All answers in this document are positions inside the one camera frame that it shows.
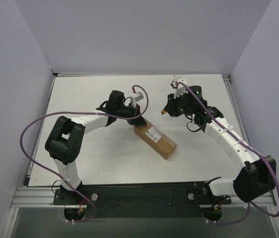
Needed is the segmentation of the brown cardboard express box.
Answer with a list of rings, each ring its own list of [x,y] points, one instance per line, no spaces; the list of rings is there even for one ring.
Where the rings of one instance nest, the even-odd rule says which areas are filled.
[[[134,126],[134,132],[161,157],[167,160],[176,150],[177,144],[146,120],[146,125]]]

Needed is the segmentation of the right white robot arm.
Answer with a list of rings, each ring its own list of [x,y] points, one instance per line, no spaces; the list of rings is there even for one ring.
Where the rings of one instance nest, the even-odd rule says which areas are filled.
[[[238,175],[236,178],[215,178],[208,183],[213,196],[237,196],[250,202],[276,187],[276,162],[254,152],[216,107],[208,106],[202,97],[201,86],[171,83],[175,92],[167,97],[162,113],[171,117],[191,117],[201,131],[210,136],[231,158]]]

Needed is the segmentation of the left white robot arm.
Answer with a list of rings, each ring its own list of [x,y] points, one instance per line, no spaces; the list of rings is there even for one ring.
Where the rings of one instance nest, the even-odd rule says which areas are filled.
[[[141,92],[131,92],[125,97],[121,91],[113,90],[109,99],[97,107],[92,114],[75,118],[61,116],[55,122],[45,143],[45,150],[53,158],[58,173],[63,177],[60,190],[69,203],[76,204],[82,199],[82,181],[77,172],[76,158],[80,153],[86,133],[107,127],[117,118],[126,118],[132,126],[145,126],[147,123],[140,112],[138,102],[144,98]]]

